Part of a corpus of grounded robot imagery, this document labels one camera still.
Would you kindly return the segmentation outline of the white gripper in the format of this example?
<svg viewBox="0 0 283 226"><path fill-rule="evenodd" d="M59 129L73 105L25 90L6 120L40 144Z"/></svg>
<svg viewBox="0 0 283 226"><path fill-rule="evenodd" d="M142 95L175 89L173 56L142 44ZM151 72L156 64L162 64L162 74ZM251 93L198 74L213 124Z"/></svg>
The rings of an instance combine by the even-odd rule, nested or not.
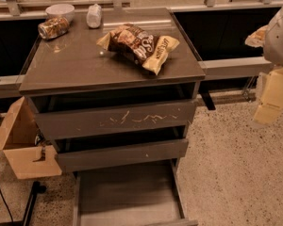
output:
<svg viewBox="0 0 283 226"><path fill-rule="evenodd" d="M266 60L283 66L283 7L277 12L268 26L262 26L245 42L251 47L262 47ZM283 111L283 67L263 76L264 87L254 114L254 121L271 124Z"/></svg>

